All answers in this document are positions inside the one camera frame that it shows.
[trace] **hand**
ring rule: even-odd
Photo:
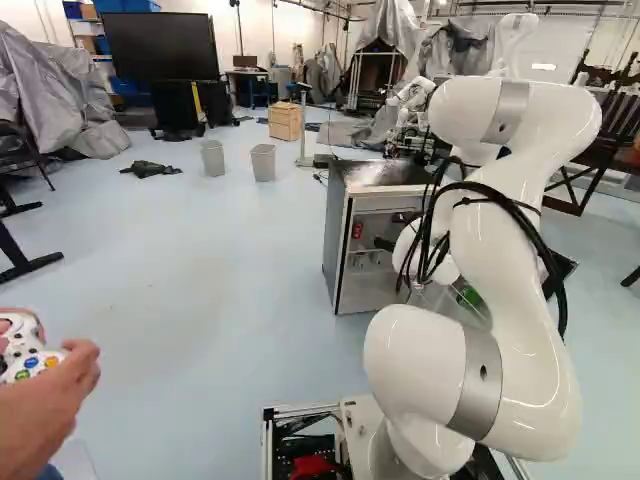
[[[0,480],[33,480],[73,431],[98,383],[99,348],[88,340],[62,346],[69,354],[58,366],[0,386]]]

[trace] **white game controller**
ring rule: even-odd
[[[26,311],[0,312],[0,319],[11,322],[9,330],[0,336],[9,341],[2,355],[7,369],[4,373],[0,370],[0,384],[33,378],[64,360],[64,353],[45,350],[34,315]]]

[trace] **colored button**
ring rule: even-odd
[[[33,368],[38,364],[38,357],[29,357],[24,361],[26,368]]]
[[[47,368],[55,367],[58,364],[58,357],[47,357],[44,366]]]
[[[29,373],[29,370],[20,370],[16,373],[16,380],[26,380],[30,376],[31,374]]]

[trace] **gray wastebasket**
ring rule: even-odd
[[[272,182],[276,179],[276,146],[260,143],[251,149],[251,163],[256,182]]]
[[[224,175],[224,150],[218,140],[208,140],[200,150],[204,171],[210,177]]]

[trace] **tv screen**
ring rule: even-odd
[[[205,13],[103,13],[118,77],[217,80],[213,26]]]

